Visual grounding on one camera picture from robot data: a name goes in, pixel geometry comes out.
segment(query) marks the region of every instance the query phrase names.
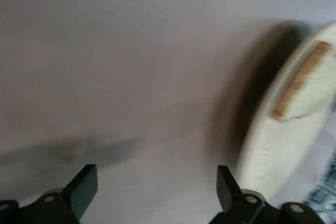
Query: brown crust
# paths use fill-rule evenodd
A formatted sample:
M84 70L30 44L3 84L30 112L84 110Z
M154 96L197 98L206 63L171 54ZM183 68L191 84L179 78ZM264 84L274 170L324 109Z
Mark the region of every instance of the brown crust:
M293 100L294 96L299 92L299 90L304 85L307 76L312 72L321 61L323 56L327 54L329 50L332 49L332 44L321 41L315 49L310 53L307 59L304 61L296 75L293 77L292 81L287 86L282 97L280 98L276 108L272 113L272 117L277 121L283 121L283 115L290 102Z

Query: screw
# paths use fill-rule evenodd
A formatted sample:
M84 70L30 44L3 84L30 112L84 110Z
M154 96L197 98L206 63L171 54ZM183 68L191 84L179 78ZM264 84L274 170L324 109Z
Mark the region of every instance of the screw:
M9 207L8 204L3 204L0 206L0 211L5 210L7 207Z
M258 200L257 200L255 197L253 197L253 196L247 196L247 197L246 197L246 200L247 200L248 202L252 203L252 204L258 202Z
M54 198L54 196L48 196L48 197L46 197L45 199L44 199L44 202L45 203L47 203L47 202L51 202L51 201L53 201L55 198Z
M290 209L291 209L293 212L296 212L296 213L298 213L298 214L300 214L300 213L303 212L303 209L302 209L300 206L295 205L295 204L291 205L291 206L290 206Z

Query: round plate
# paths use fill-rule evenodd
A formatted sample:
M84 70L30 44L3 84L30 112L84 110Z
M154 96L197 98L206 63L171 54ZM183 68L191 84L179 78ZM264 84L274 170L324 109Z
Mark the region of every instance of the round plate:
M289 57L263 96L238 162L238 184L268 200L292 175L317 138L334 95L314 114L278 122L272 111L291 79L321 41L336 45L336 22L306 39Z

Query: bread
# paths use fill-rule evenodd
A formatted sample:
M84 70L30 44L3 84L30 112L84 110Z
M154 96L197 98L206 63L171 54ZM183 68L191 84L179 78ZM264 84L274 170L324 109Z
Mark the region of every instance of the bread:
M276 104L272 117L280 122L316 111L336 86L333 44L319 42Z

